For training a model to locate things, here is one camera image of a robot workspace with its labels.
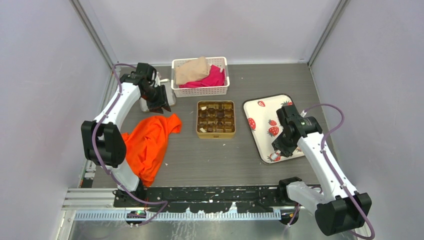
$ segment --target laundry basket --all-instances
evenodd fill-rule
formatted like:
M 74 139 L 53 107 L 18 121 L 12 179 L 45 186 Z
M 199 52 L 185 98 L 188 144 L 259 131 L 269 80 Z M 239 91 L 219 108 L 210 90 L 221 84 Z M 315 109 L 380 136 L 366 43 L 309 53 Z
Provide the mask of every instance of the laundry basket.
M 175 93 L 177 98 L 184 97 L 198 97 L 198 96 L 212 96 L 212 95 L 225 95 L 227 94 L 228 86 L 230 85 L 230 77 L 228 77 L 228 66 L 227 59 L 223 56 L 218 57 L 206 57 L 207 63 L 210 65 L 215 65 L 219 68 L 225 69 L 225 81 L 223 86 L 203 86 L 196 88 L 180 88 L 175 83 L 175 68 L 180 67 L 190 60 L 196 58 L 185 58 L 185 59 L 175 59 L 172 61 L 172 70 L 171 70 L 171 89 Z

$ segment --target strawberry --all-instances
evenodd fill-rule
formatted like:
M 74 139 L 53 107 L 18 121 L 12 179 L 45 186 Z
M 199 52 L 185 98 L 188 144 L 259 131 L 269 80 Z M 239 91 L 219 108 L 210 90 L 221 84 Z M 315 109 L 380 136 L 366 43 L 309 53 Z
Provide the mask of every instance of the strawberry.
M 268 160 L 270 160 L 271 162 L 277 162 L 277 161 L 280 161 L 281 160 L 281 156 L 278 156 L 275 160 L 273 160 L 272 158 L 271 158 L 271 156 L 272 156 L 273 154 L 271 153 L 271 155 L 269 155 L 269 157 L 268 157 Z
M 256 129 L 256 123 L 255 123 L 255 120 L 253 120 L 253 118 L 249 117 L 249 118 L 247 119 L 247 121 L 248 121 L 248 123 L 249 123 L 250 129 L 252 129 L 252 130 L 254 131 L 254 130 Z
M 274 121 L 274 120 L 269 119 L 269 120 L 268 120 L 268 123 L 269 123 L 269 125 L 271 125 L 271 126 L 277 126 L 277 122 L 276 122 L 276 121 Z
M 280 131 L 280 128 L 278 126 L 273 126 L 273 127 L 270 127 L 268 129 L 268 134 L 271 137 L 275 137 L 275 136 L 277 136 L 277 134 L 279 133 L 279 131 Z
M 293 105 L 293 102 L 291 102 L 291 101 L 285 101 L 285 102 L 281 103 L 281 105 L 283 105 L 283 106 L 290 106 L 290 105 Z

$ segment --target gray wall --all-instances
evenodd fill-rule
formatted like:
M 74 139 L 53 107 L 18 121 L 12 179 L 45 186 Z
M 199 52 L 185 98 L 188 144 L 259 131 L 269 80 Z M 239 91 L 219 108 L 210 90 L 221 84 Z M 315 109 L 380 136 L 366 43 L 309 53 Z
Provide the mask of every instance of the gray wall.
M 68 0 L 2 0 L 0 72 L 0 238 L 51 239 L 110 70 Z
M 423 239 L 423 13 L 423 1 L 351 1 L 312 67 L 321 102 L 346 113 L 332 139 L 382 240 Z
M 121 63 L 306 63 L 339 0 L 81 0 Z

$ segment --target gray wooden table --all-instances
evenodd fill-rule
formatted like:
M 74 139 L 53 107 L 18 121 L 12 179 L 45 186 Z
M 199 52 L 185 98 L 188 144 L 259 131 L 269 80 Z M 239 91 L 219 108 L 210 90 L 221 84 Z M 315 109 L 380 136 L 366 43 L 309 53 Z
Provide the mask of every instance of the gray wooden table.
M 171 67 L 156 68 L 163 79 L 171 77 Z M 308 160 L 299 157 L 275 164 L 265 164 L 255 146 L 243 112 L 243 102 L 276 94 L 287 94 L 299 111 L 319 103 L 318 94 L 306 64 L 229 65 L 230 86 L 226 95 L 183 97 L 176 99 L 172 113 L 182 121 L 181 133 L 169 136 L 155 187 L 276 185 L 281 179 L 300 177 L 307 184 L 319 183 Z M 235 103 L 236 134 L 232 139 L 199 139 L 196 131 L 196 104 L 203 100 L 231 100 Z M 138 103 L 129 111 L 121 132 L 131 132 L 145 113 Z M 326 132 L 327 124 L 320 107 L 308 112 Z M 93 188 L 115 187 L 112 179 L 97 168 Z

